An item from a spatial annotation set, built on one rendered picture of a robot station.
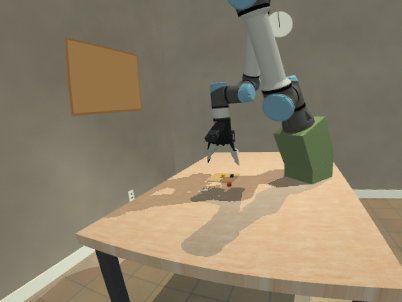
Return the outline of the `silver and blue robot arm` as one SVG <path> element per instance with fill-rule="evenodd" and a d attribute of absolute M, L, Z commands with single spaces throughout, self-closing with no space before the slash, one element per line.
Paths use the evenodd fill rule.
<path fill-rule="evenodd" d="M 255 91 L 261 85 L 261 72 L 264 82 L 261 88 L 264 114 L 273 121 L 282 121 L 282 128 L 286 133 L 308 129 L 315 120 L 306 107 L 296 76 L 288 76 L 288 79 L 285 76 L 268 16 L 271 0 L 228 2 L 236 9 L 238 18 L 245 22 L 247 28 L 243 80 L 233 86 L 227 86 L 226 82 L 210 85 L 212 117 L 228 118 L 229 104 L 252 102 L 255 99 Z"/>

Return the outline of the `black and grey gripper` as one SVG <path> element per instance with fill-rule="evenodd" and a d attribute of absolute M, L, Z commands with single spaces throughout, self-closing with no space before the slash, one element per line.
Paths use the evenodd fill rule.
<path fill-rule="evenodd" d="M 239 154 L 239 151 L 238 149 L 234 148 L 233 142 L 235 142 L 235 132 L 234 130 L 231 130 L 231 122 L 229 118 L 213 119 L 213 122 L 225 122 L 226 127 L 224 128 L 224 130 L 222 131 L 216 142 L 208 142 L 207 163 L 209 163 L 211 155 L 216 152 L 218 145 L 225 146 L 225 144 L 227 144 L 227 150 L 231 153 L 231 156 L 234 158 L 234 162 L 239 166 L 239 159 L 237 156 Z"/>

